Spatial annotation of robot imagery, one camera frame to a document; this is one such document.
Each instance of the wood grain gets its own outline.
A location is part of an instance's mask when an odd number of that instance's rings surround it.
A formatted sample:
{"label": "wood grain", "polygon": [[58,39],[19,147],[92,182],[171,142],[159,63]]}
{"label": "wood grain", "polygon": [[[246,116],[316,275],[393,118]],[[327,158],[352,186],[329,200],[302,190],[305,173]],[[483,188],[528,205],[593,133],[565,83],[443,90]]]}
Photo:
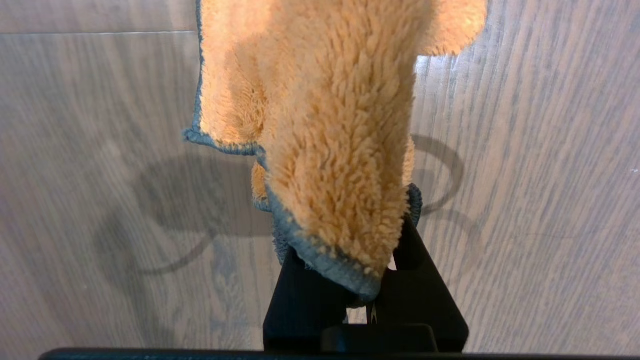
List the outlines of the wood grain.
{"label": "wood grain", "polygon": [[461,182],[420,231],[468,351],[640,354],[639,38],[638,1],[492,1],[418,60],[415,181]]}
{"label": "wood grain", "polygon": [[270,218],[250,159],[182,142],[197,75],[194,33],[0,37],[3,359],[261,346]]}
{"label": "wood grain", "polygon": [[[128,19],[42,32],[159,24]],[[419,58],[420,231],[467,351],[640,354],[638,38],[637,1],[492,1]],[[194,33],[0,35],[0,357],[260,348],[269,217],[250,159],[182,143],[197,72]]]}
{"label": "wood grain", "polygon": [[0,0],[0,33],[195,31],[195,0]]}

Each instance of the towel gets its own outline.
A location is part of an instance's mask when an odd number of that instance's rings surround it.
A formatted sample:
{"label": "towel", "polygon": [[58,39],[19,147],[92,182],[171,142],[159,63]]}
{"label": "towel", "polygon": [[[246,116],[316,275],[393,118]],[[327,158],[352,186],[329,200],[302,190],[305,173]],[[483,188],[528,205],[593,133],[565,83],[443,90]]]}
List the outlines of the towel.
{"label": "towel", "polygon": [[403,217],[419,54],[456,54],[484,0],[198,0],[200,80],[187,140],[256,156],[253,202],[323,276],[375,298]]}

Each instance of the fluffy fabric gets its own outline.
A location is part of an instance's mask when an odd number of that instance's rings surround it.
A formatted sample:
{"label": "fluffy fabric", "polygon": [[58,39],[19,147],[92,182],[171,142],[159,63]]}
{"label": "fluffy fabric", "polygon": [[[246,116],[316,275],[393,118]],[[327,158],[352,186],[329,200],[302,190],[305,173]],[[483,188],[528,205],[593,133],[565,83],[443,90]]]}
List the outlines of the fluffy fabric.
{"label": "fluffy fabric", "polygon": [[273,212],[280,252],[294,247],[371,300],[403,216],[419,218],[408,137],[416,57],[459,51],[485,12],[484,0],[201,0],[186,138],[257,155],[253,201]]}

